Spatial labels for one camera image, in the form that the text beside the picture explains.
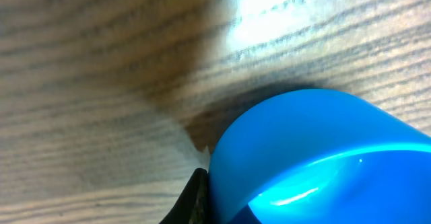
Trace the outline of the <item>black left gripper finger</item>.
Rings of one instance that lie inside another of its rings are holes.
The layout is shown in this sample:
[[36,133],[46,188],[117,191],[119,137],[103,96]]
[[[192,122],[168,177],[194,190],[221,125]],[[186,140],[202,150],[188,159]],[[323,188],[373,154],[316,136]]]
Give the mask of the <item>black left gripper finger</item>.
[[160,224],[209,223],[209,184],[207,170],[197,168]]

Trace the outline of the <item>blue plastic scoop cup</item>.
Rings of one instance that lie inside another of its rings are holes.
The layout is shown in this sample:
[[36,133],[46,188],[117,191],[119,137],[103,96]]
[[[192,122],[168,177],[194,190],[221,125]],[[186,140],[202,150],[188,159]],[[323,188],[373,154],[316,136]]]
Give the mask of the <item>blue plastic scoop cup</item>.
[[429,223],[430,137],[340,91],[239,116],[209,166],[216,223]]

